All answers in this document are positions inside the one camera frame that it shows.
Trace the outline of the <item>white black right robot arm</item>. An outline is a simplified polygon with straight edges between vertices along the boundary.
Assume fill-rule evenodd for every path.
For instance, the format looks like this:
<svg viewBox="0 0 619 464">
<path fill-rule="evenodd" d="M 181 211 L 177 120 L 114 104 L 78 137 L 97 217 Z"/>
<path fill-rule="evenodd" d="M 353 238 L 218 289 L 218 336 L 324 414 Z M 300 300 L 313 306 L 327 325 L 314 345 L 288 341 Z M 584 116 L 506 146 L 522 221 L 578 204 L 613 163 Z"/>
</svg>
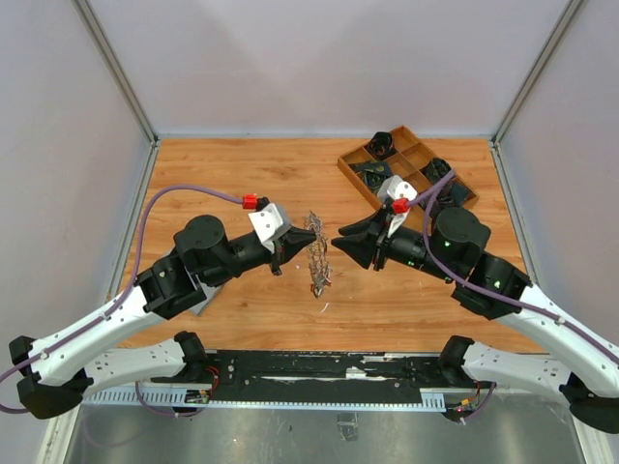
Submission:
<svg viewBox="0 0 619 464">
<path fill-rule="evenodd" d="M 528 360 L 452 336 L 438 363 L 445 384 L 471 380 L 548 393 L 585 424 L 617 433 L 616 344 L 562 310 L 511 262 L 487 252 L 490 230 L 470 211 L 445 209 L 422 231 L 394 227 L 394 221 L 391 208 L 382 206 L 342 227 L 332 244 L 364 269 L 379 271 L 394 261 L 452 283 L 452 297 L 462 307 L 526 335 L 550 355 Z"/>
</svg>

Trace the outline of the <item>silver key with black tag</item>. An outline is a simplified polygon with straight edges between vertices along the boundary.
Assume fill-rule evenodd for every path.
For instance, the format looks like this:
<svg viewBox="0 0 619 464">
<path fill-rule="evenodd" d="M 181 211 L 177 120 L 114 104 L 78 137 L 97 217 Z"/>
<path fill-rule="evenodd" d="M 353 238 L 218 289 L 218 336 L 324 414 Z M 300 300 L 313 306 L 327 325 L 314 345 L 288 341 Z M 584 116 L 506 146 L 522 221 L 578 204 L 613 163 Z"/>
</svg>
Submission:
<svg viewBox="0 0 619 464">
<path fill-rule="evenodd" d="M 322 219 L 319 216 L 314 216 L 312 219 L 313 230 L 316 234 L 316 237 L 319 241 L 326 243 L 327 237 L 324 232 L 324 224 Z"/>
</svg>

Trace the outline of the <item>large metal keyring disc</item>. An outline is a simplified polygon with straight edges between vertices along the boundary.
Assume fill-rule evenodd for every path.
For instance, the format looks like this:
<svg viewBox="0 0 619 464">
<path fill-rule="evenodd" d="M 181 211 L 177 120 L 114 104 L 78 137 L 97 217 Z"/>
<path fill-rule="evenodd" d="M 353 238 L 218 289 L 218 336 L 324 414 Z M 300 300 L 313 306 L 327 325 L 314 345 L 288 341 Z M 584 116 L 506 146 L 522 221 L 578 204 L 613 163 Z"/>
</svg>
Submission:
<svg viewBox="0 0 619 464">
<path fill-rule="evenodd" d="M 312 219 L 317 216 L 310 211 L 304 219 L 304 225 L 308 230 L 313 230 Z M 326 243 L 317 239 L 313 244 L 306 247 L 309 259 L 309 275 L 311 278 L 310 291 L 313 296 L 320 298 L 324 290 L 332 285 L 332 268 L 327 260 L 328 241 Z"/>
</svg>

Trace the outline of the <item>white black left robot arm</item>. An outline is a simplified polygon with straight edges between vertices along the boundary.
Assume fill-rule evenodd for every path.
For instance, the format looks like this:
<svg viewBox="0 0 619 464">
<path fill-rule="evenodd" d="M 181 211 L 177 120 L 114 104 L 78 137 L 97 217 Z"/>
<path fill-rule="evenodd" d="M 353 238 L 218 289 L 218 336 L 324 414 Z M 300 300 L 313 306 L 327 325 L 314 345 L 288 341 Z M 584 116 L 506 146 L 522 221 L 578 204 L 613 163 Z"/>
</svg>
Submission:
<svg viewBox="0 0 619 464">
<path fill-rule="evenodd" d="M 223 223 L 204 215 L 174 236 L 173 249 L 141 272 L 125 292 L 45 338 L 21 335 L 10 345 L 20 414 L 40 420 L 60 416 L 85 397 L 128 383 L 193 383 L 215 374 L 196 333 L 138 349 L 118 343 L 185 311 L 206 306 L 229 280 L 260 266 L 274 275 L 316 239 L 314 232 L 257 214 L 253 231 L 227 239 Z"/>
</svg>

